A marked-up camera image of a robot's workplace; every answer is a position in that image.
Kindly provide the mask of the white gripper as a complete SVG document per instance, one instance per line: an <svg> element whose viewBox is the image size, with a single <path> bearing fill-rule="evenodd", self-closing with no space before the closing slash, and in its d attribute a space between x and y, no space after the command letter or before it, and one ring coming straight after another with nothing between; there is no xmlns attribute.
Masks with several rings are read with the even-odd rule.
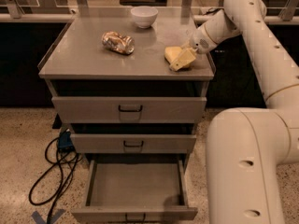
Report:
<svg viewBox="0 0 299 224"><path fill-rule="evenodd" d="M209 37L206 30L198 28L193 32L190 40L185 41L180 47L171 48L170 68L173 71L178 71L188 67L196 59L196 51L199 54L205 54L214 48L215 42Z"/></svg>

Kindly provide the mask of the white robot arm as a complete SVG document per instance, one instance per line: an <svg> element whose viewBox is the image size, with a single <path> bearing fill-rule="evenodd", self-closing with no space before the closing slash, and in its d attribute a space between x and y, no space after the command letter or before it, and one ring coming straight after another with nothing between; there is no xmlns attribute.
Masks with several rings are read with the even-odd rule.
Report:
<svg viewBox="0 0 299 224"><path fill-rule="evenodd" d="M206 182L210 224L285 224L277 167L299 160L299 66L264 22L262 0L220 0L184 51L206 54L241 35L265 108L231 108L210 123Z"/></svg>

